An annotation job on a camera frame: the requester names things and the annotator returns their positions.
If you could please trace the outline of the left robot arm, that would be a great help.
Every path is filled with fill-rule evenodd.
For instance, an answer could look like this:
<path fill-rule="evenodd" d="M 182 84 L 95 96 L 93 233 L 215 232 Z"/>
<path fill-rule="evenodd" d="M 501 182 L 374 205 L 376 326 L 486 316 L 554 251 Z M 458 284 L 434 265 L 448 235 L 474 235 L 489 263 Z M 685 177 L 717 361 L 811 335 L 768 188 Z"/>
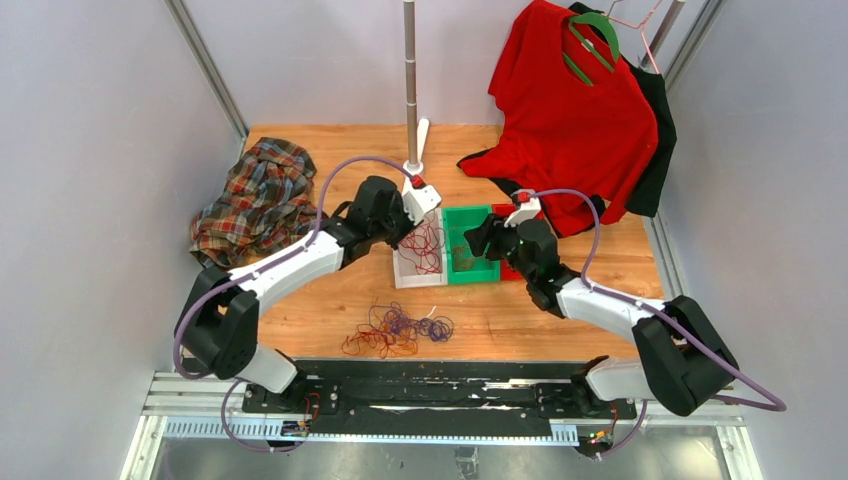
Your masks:
<path fill-rule="evenodd" d="M 403 186 L 380 176 L 364 180 L 353 200 L 319 219 L 315 232 L 253 264 L 224 271 L 203 270 L 195 279 L 175 327 L 175 350 L 187 350 L 201 365 L 187 379 L 213 375 L 262 386 L 283 413 L 298 411 L 306 386 L 297 365 L 258 340 L 259 319 L 308 283 L 340 271 L 369 254 L 376 243 L 397 248 L 441 204 L 436 189 L 415 176 Z"/>

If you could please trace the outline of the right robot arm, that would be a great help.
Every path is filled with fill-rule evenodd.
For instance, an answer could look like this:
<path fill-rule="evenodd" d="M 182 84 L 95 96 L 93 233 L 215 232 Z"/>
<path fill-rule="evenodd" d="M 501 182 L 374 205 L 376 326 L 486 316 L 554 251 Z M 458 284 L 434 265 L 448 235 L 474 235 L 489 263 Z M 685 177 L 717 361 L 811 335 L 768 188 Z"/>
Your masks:
<path fill-rule="evenodd" d="M 586 321 L 636 346 L 636 359 L 600 356 L 572 375 L 571 400 L 580 414 L 597 416 L 613 400 L 646 399 L 688 416 L 733 382 L 727 369 L 738 364 L 694 299 L 645 299 L 587 285 L 561 262 L 557 238 L 541 219 L 509 226 L 490 214 L 463 236 L 473 255 L 517 271 L 540 310 Z"/>

